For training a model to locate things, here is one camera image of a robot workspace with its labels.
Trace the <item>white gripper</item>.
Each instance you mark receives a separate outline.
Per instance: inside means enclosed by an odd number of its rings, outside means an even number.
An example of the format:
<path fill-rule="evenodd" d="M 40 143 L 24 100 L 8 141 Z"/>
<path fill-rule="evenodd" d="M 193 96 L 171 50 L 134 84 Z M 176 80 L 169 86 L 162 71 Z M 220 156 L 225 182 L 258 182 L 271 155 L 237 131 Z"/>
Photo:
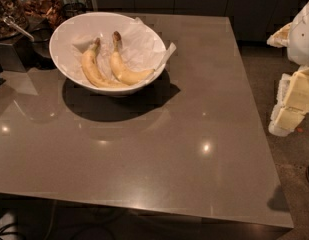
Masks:
<path fill-rule="evenodd" d="M 283 74 L 278 85 L 268 130 L 279 137 L 288 136 L 309 113 L 309 1 L 288 23 L 266 41 L 276 48 L 287 47 L 290 61 L 301 66 L 292 75 Z"/>

